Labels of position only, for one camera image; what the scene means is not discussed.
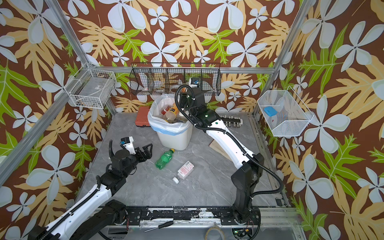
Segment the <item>small green soda bottle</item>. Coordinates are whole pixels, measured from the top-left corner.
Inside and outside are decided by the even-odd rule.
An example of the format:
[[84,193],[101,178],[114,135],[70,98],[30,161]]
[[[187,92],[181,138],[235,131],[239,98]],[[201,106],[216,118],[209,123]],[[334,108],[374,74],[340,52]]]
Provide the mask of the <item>small green soda bottle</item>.
[[172,159],[175,149],[170,149],[162,154],[162,156],[156,161],[155,166],[162,170]]

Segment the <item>orange label juice bottle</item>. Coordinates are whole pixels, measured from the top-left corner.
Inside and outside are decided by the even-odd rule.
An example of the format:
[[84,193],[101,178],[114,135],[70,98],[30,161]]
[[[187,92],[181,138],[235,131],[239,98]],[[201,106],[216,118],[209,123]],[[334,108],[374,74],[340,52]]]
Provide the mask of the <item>orange label juice bottle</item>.
[[176,104],[173,104],[172,107],[170,107],[165,115],[164,115],[164,119],[168,122],[168,123],[173,123],[175,121],[175,119],[178,117],[179,115],[179,109],[177,108]]

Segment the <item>pink label clear bottle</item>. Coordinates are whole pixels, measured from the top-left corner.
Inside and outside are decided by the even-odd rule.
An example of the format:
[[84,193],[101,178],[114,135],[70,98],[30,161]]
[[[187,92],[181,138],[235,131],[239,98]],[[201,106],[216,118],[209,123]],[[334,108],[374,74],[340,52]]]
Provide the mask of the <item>pink label clear bottle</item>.
[[193,170],[194,165],[187,161],[179,170],[175,177],[173,177],[174,183],[178,184],[181,180],[184,180]]

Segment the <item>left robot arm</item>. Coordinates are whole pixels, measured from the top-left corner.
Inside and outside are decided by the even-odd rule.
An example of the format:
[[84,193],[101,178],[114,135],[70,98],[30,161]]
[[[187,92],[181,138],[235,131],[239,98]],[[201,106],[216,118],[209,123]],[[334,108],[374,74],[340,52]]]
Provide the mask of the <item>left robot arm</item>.
[[96,176],[96,184],[62,216],[45,227],[35,226],[28,234],[29,240],[88,240],[112,223],[126,221],[126,205],[112,200],[127,177],[139,163],[152,158],[153,144],[142,148],[133,145],[133,138],[121,139],[121,149],[113,152],[109,143],[110,163],[102,176]]

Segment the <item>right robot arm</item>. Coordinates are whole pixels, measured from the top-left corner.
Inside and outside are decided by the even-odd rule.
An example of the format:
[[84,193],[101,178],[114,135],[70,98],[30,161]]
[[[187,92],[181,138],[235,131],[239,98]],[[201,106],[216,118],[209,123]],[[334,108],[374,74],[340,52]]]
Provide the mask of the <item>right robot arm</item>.
[[[255,196],[280,193],[284,184],[281,178],[264,166],[262,154],[255,154],[246,148],[227,128],[222,118],[207,108],[205,92],[200,85],[180,85],[175,93],[175,104],[180,113],[197,129],[213,138],[230,157],[236,172],[231,176],[236,187],[236,199],[232,206],[234,220],[245,224],[251,218],[252,201]],[[254,191],[263,172],[277,180],[274,190]]]

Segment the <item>white plastic trash bin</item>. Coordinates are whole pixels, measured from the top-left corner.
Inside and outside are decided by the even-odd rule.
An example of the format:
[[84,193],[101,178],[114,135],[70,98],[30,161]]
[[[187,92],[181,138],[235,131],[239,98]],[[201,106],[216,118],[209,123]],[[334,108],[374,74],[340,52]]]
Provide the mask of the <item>white plastic trash bin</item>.
[[[167,107],[165,107],[161,111],[162,115],[165,115],[164,112],[166,111]],[[186,121],[182,120],[181,122],[175,122],[175,123],[186,123]],[[190,139],[192,137],[192,132],[193,132],[193,126],[189,127],[185,132],[176,136],[166,135],[158,132],[156,133],[158,134],[160,142],[163,146],[181,151],[187,148],[190,142]]]

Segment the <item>red plastic tool case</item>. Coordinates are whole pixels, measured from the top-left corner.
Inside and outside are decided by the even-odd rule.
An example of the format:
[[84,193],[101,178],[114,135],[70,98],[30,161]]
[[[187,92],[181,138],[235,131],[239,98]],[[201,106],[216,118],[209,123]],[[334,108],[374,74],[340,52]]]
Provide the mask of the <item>red plastic tool case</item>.
[[143,127],[150,127],[149,121],[148,121],[148,113],[150,111],[149,106],[142,106],[139,107],[138,114],[135,120],[135,124],[137,127],[143,128]]

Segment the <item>blue object in basket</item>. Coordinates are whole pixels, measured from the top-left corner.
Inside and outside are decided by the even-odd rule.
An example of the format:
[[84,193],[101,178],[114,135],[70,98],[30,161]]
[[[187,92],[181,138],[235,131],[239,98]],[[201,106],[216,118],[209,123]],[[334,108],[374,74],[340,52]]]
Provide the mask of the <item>blue object in basket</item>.
[[277,115],[277,111],[272,107],[272,106],[267,106],[264,108],[264,112],[269,116],[269,117],[273,117],[275,115]]

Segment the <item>white mesh basket right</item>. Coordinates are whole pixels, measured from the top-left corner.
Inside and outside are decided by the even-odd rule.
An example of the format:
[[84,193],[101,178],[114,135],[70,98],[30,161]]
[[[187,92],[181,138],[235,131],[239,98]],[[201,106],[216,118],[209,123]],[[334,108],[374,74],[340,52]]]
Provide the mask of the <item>white mesh basket right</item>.
[[[315,116],[291,87],[266,91],[258,99],[258,105],[274,137],[300,136]],[[269,117],[264,112],[267,106],[272,106],[277,115]]]

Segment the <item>tape roll front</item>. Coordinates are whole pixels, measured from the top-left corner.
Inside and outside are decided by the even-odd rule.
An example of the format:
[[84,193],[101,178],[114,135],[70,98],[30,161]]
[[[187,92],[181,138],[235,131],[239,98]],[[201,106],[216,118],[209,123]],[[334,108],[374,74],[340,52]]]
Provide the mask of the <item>tape roll front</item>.
[[205,234],[205,240],[225,240],[225,233],[219,227],[211,227]]

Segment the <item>socket set on rail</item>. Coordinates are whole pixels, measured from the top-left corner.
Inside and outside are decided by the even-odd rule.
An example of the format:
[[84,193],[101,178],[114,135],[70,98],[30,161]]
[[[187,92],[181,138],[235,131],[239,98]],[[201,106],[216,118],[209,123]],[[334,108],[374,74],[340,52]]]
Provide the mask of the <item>socket set on rail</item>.
[[221,120],[227,128],[240,128],[244,123],[240,117],[234,116],[221,116]]

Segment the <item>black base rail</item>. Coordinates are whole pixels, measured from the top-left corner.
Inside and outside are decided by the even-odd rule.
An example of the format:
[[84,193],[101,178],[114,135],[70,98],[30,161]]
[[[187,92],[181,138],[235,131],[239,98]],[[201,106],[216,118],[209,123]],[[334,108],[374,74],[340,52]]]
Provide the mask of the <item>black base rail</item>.
[[163,219],[173,220],[183,225],[198,225],[211,223],[219,226],[256,226],[261,221],[258,208],[247,209],[245,214],[235,211],[234,207],[133,207],[125,210],[126,223],[129,226],[143,226],[145,221],[154,222]]

